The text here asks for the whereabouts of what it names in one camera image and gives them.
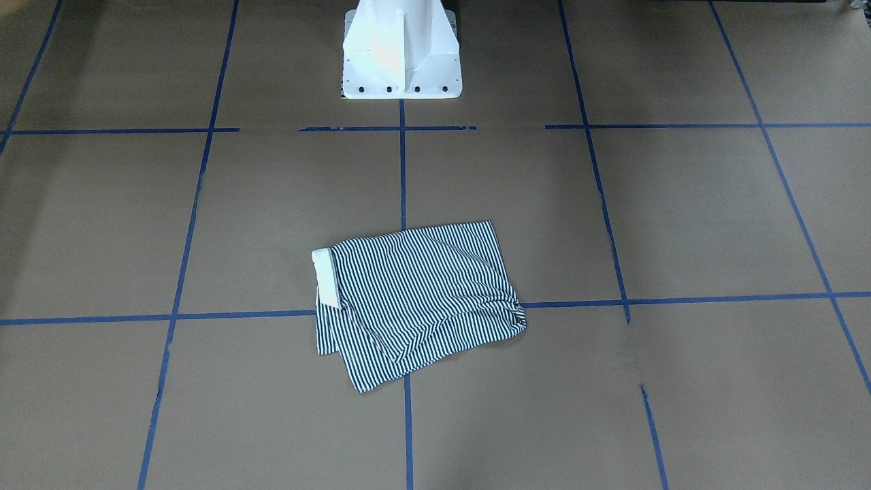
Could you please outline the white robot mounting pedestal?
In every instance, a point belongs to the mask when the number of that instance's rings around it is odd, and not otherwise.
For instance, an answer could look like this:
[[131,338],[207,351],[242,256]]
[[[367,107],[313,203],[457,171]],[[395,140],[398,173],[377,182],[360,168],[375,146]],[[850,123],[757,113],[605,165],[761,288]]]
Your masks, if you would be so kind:
[[456,99],[463,93],[457,13],[442,1],[360,1],[344,16],[345,99]]

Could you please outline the blue white striped polo shirt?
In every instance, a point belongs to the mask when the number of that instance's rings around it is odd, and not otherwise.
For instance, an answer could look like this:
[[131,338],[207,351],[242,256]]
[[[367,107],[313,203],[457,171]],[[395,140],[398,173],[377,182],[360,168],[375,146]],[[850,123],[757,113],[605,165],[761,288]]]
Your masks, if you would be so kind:
[[311,258],[318,354],[338,353],[358,393],[527,326],[488,220],[349,239]]

